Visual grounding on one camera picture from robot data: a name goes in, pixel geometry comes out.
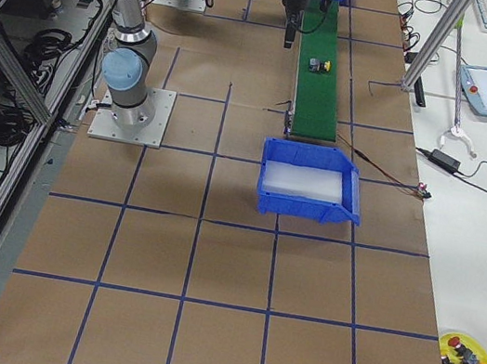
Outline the aluminium frame post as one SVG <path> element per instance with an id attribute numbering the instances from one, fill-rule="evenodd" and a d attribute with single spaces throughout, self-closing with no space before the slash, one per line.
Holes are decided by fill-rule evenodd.
<path id="1" fill-rule="evenodd" d="M 409 66 L 401 80 L 401 89 L 409 91 L 414 87 L 414 83 L 421 77 L 422 72 L 427 67 L 430 59 L 438 52 L 438 49 L 449 35 L 456 23 L 462 19 L 467 7 L 472 0 L 452 0 L 451 4 L 444 11 L 444 14 L 435 25 L 431 34 L 428 36 L 424 45 L 418 51 L 415 60 Z"/>

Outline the black power adapter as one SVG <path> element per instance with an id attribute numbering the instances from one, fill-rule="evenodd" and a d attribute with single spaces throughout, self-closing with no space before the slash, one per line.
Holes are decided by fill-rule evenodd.
<path id="1" fill-rule="evenodd" d="M 456 174 L 459 172 L 459 162 L 456 158 L 452 158 L 447 153 L 441 151 L 440 149 L 434 149 L 428 156 L 428 159 L 435 163 L 440 169 L 450 174 Z"/>

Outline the green conveyor belt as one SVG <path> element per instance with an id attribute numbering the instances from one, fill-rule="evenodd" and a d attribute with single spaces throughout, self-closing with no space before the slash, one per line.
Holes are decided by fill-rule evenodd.
<path id="1" fill-rule="evenodd" d="M 326 13 L 318 4 L 318 0 L 311 0 L 304 13 L 296 92 L 285 119 L 285 132 L 288 136 L 333 142 L 337 129 L 338 3 L 333 2 Z M 311 58 L 331 61 L 332 70 L 326 74 L 309 72 Z"/>

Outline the yellow push button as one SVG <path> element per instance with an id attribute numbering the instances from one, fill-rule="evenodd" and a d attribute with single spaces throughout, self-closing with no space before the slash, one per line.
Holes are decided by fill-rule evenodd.
<path id="1" fill-rule="evenodd" d="M 319 73 L 319 74 L 326 74 L 332 70 L 332 63 L 331 61 L 321 60 L 317 58 L 310 58 L 309 59 L 309 72 Z"/>

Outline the blue bin right side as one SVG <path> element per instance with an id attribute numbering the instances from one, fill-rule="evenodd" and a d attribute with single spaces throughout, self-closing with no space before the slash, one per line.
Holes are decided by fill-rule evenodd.
<path id="1" fill-rule="evenodd" d="M 340 149 L 269 137 L 257 209 L 318 223 L 361 222 L 359 169 Z"/>

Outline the white foam pad right bin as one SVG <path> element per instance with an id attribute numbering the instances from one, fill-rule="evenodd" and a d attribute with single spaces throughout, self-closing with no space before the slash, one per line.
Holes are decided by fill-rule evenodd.
<path id="1" fill-rule="evenodd" d="M 267 161 L 260 178 L 267 192 L 335 203 L 343 199 L 342 175 L 337 171 Z"/>

